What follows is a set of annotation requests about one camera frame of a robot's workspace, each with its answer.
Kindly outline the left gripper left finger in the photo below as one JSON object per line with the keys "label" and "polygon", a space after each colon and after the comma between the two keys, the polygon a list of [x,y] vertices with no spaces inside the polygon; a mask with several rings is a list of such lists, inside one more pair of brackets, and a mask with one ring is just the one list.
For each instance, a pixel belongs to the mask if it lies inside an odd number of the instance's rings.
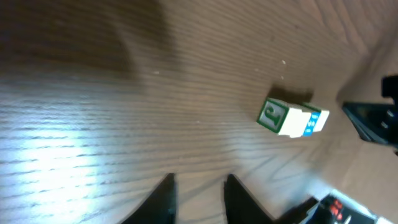
{"label": "left gripper left finger", "polygon": [[169,173],[121,224],[176,224],[176,216],[177,184]]}

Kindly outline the green sided wooden block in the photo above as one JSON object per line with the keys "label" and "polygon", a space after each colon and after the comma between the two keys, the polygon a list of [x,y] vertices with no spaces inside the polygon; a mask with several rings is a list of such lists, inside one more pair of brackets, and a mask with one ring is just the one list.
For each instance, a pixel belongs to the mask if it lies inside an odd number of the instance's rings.
{"label": "green sided wooden block", "polygon": [[290,138],[300,138],[303,136],[307,124],[311,118],[313,110],[305,104],[300,105],[301,112],[297,114],[292,125]]}

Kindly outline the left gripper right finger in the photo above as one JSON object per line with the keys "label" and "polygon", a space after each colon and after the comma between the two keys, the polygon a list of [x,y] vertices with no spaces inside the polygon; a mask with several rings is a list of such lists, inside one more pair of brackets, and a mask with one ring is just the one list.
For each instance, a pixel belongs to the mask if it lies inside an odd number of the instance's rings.
{"label": "left gripper right finger", "polygon": [[234,174],[229,174],[224,182],[223,197],[228,224],[274,223]]}

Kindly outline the cream wooden number block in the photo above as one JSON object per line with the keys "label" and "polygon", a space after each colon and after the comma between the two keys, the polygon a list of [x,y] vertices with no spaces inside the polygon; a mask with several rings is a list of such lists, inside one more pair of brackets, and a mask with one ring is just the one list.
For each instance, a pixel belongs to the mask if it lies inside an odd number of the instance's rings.
{"label": "cream wooden number block", "polygon": [[293,127],[289,124],[288,103],[267,97],[257,117],[257,123],[279,136],[291,136]]}

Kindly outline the plain cream wooden block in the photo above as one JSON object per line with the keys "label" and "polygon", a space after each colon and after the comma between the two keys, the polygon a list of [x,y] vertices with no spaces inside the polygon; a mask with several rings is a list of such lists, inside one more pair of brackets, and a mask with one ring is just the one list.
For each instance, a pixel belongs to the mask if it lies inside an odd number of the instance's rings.
{"label": "plain cream wooden block", "polygon": [[329,114],[330,114],[329,110],[320,110],[318,120],[313,129],[314,132],[320,132],[323,129],[323,127],[329,117]]}

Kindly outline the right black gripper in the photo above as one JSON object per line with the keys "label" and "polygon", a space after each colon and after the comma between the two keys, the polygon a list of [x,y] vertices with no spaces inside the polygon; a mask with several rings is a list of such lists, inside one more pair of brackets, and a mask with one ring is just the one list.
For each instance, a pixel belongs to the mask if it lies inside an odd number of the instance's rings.
{"label": "right black gripper", "polygon": [[[357,77],[347,84],[347,94],[362,93],[366,99],[361,101],[344,100],[342,110],[351,121],[361,140],[388,146],[397,154],[397,75],[380,78],[374,89],[370,78]],[[371,98],[379,92],[390,103],[372,102]]]}

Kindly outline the blue faced wooden block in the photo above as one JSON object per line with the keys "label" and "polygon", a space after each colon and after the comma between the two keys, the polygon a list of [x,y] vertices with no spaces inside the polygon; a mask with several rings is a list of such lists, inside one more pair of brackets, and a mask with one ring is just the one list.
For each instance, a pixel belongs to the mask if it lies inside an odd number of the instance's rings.
{"label": "blue faced wooden block", "polygon": [[303,136],[311,136],[313,133],[320,132],[320,111],[311,112],[309,120],[303,131]]}

